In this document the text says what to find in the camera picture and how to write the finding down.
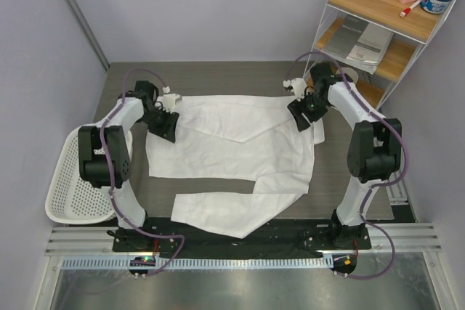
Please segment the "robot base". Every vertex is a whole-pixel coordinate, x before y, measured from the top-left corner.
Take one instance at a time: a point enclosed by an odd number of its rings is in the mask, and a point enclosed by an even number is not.
[[[371,249],[368,230],[360,228],[356,237],[334,238],[334,222],[328,219],[273,219],[244,239],[212,234],[170,218],[148,218],[144,230],[153,234],[183,234],[186,243],[179,258],[194,259],[298,259],[321,258],[325,250]],[[130,229],[109,232],[113,236],[114,252],[153,252],[155,242]],[[179,241],[160,240],[158,251],[169,258]]]

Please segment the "cable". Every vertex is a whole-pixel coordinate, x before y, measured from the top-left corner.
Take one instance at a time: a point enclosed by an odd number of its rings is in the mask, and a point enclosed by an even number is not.
[[[368,202],[368,199],[370,198],[371,193],[373,192],[374,188],[376,188],[376,187],[388,187],[388,186],[391,186],[393,184],[398,183],[399,181],[402,180],[402,178],[404,178],[405,174],[407,173],[407,169],[408,169],[408,162],[409,162],[408,152],[407,152],[405,143],[404,143],[402,137],[398,134],[398,132],[395,131],[394,128],[391,125],[389,125],[383,118],[378,116],[378,114],[373,113],[371,111],[371,107],[367,106],[367,104],[361,98],[359,98],[359,96],[352,90],[352,87],[350,86],[350,83],[347,80],[346,74],[341,69],[341,66],[330,55],[325,54],[324,52],[319,52],[319,51],[309,51],[309,52],[305,52],[304,54],[301,54],[299,57],[297,57],[293,61],[292,65],[290,66],[290,68],[289,68],[289,70],[288,70],[288,72],[286,74],[286,79],[285,80],[289,80],[289,76],[291,75],[291,71],[294,69],[296,63],[298,61],[300,61],[300,59],[302,59],[303,57],[306,57],[306,56],[311,55],[311,54],[319,54],[319,55],[323,56],[324,58],[326,58],[327,60],[331,61],[336,66],[336,68],[341,73],[344,84],[347,87],[347,90],[349,91],[351,96],[354,97],[354,99],[357,101],[357,103],[362,107],[362,109],[364,111],[367,112],[367,114],[369,114],[370,116],[375,118],[377,121],[382,123],[384,127],[389,129],[391,131],[391,133],[394,134],[394,137],[399,141],[400,146],[402,147],[402,150],[403,150],[403,153],[404,153],[404,168],[403,168],[402,172],[400,173],[400,175],[393,181],[390,181],[390,182],[387,182],[387,183],[373,184],[370,187],[370,189],[367,191],[365,197],[363,198],[363,201],[362,201],[362,203],[360,205],[360,212],[359,212],[360,218],[362,219],[363,223],[369,225],[370,227],[378,229],[380,232],[382,232],[384,235],[386,235],[386,238],[388,239],[389,244],[391,245],[391,249],[392,249],[391,260],[389,261],[388,265],[386,266],[386,268],[382,272],[379,272],[378,274],[374,274],[374,275],[371,275],[371,276],[359,276],[359,275],[350,275],[350,274],[347,275],[347,274],[342,274],[341,272],[338,272],[339,275],[344,276],[344,277],[349,277],[351,279],[372,280],[372,279],[375,279],[377,277],[380,277],[380,276],[386,274],[392,268],[392,266],[394,265],[394,262],[395,262],[395,254],[396,253],[395,253],[394,241],[392,241],[392,238],[389,236],[389,234],[386,232],[386,230],[384,230],[383,228],[381,228],[381,227],[367,221],[366,218],[363,215],[363,211],[365,210],[365,205]]]
[[[161,104],[161,109],[164,109],[164,108],[165,108],[165,106],[163,105],[163,102],[162,102],[162,101],[156,101],[156,102],[154,103],[154,105],[156,105],[157,103],[160,103],[160,104]]]
[[[158,252],[158,240],[155,240],[155,247],[154,247],[153,253],[152,253],[153,260],[155,260],[155,255],[156,255],[157,252]]]
[[[354,245],[355,245],[355,259],[358,258],[358,244],[357,244],[357,240],[354,240]]]
[[[146,72],[146,73],[150,73],[152,74],[153,76],[155,76],[160,82],[161,84],[163,85],[163,87],[167,87],[166,86],[166,83],[165,83],[165,80],[159,76],[159,74],[155,73],[153,70],[150,70],[148,68],[140,68],[140,67],[136,67],[136,68],[132,68],[130,70],[128,70],[126,72],[126,74],[124,75],[124,80],[123,80],[123,94],[121,95],[121,101],[125,102],[125,99],[126,99],[126,83],[128,82],[129,80],[129,76],[133,73],[133,72]]]
[[[153,71],[151,71],[149,69],[146,69],[146,68],[132,68],[131,70],[128,70],[128,72],[125,75],[124,81],[123,81],[123,94],[122,94],[122,98],[121,98],[121,104],[117,108],[115,108],[115,110],[108,116],[107,119],[105,119],[103,121],[103,124],[100,127],[100,141],[102,142],[102,148],[105,151],[105,159],[107,161],[108,169],[109,169],[109,172],[110,172],[110,189],[108,190],[108,194],[110,195],[110,201],[111,201],[111,204],[112,204],[113,209],[115,210],[116,214],[118,214],[118,216],[121,219],[123,219],[123,221],[125,221],[132,229],[139,232],[140,234],[151,237],[153,239],[159,239],[159,240],[170,240],[170,239],[179,239],[179,240],[181,240],[181,243],[179,244],[178,248],[174,252],[173,256],[165,264],[160,266],[160,268],[156,269],[155,271],[147,273],[147,276],[153,276],[153,275],[157,275],[158,273],[162,272],[178,256],[179,252],[181,252],[181,249],[184,246],[185,237],[184,237],[184,235],[157,235],[157,234],[151,234],[149,232],[145,232],[144,230],[142,230],[138,226],[136,226],[134,223],[132,223],[124,215],[124,213],[121,212],[121,210],[119,209],[119,207],[116,204],[116,201],[115,201],[115,198],[114,198],[114,195],[113,195],[114,190],[115,190],[115,171],[114,171],[114,167],[113,167],[113,162],[111,160],[110,150],[108,149],[107,142],[105,141],[105,127],[108,125],[108,123],[111,121],[111,119],[113,119],[115,117],[115,115],[118,114],[118,112],[124,106],[125,94],[126,94],[126,82],[127,82],[128,78],[129,78],[129,76],[131,75],[131,73],[133,73],[135,71],[144,71],[144,72],[147,72],[147,73],[150,73],[150,74],[154,75],[166,87],[166,83],[162,79],[162,77],[160,77],[157,73],[155,73],[155,72],[153,72]]]

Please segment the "shelf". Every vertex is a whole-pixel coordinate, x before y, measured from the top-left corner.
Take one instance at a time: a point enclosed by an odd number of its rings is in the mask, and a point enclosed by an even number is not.
[[[371,104],[371,107],[376,108],[383,97],[384,90],[362,80],[359,80],[356,86],[360,94]]]
[[[429,14],[417,6],[408,16],[400,12],[411,5],[398,0],[328,0],[328,5],[366,20],[384,25],[405,36],[426,43],[441,16]]]
[[[328,43],[329,39],[341,26],[343,19],[336,18],[328,30],[321,36],[315,47],[321,50]],[[415,46],[403,41],[392,39],[386,54],[378,65],[375,74],[390,81],[398,82],[408,61],[415,51]]]

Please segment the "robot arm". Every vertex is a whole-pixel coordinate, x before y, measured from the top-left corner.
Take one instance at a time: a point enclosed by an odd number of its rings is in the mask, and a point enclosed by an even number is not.
[[[157,96],[156,101],[153,100],[154,94]],[[138,81],[134,91],[125,94],[124,102],[119,98],[116,106],[101,121],[84,125],[78,131],[79,174],[84,181],[89,181],[94,188],[99,188],[107,195],[110,189],[110,170],[105,155],[99,150],[102,148],[100,129],[106,120],[110,120],[105,125],[104,136],[115,174],[113,198],[137,227],[144,224],[146,212],[137,202],[129,183],[131,159],[125,136],[135,123],[142,121],[147,124],[150,133],[174,143],[179,114],[173,108],[180,100],[181,96],[178,94],[164,94],[159,97],[156,86],[148,81]],[[121,217],[118,217],[118,225],[130,228]]]
[[[353,130],[347,153],[347,167],[352,176],[344,199],[331,217],[335,240],[338,237],[346,237],[347,241],[352,242],[354,236],[364,228],[360,214],[366,215],[378,189],[373,185],[386,181],[400,168],[400,143],[390,130],[372,115],[384,119],[399,134],[402,126],[398,119],[386,119],[372,107],[369,111],[364,110],[352,96],[352,93],[355,93],[360,100],[364,100],[355,84],[349,82],[351,93],[342,77],[332,73],[329,63],[316,64],[310,73],[315,92],[307,93],[307,85],[300,78],[284,82],[285,88],[292,90],[296,95],[288,109],[294,116],[299,131],[307,129],[311,123],[322,118],[328,107],[335,107]],[[372,193],[364,203],[363,212],[360,212],[369,189]]]

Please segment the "laundry basket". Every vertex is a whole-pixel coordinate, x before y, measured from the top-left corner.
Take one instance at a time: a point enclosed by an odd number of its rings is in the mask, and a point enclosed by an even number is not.
[[[114,217],[115,211],[106,194],[79,176],[78,130],[72,131],[58,159],[45,201],[48,217],[63,224],[95,224]],[[132,134],[126,136],[132,156]]]

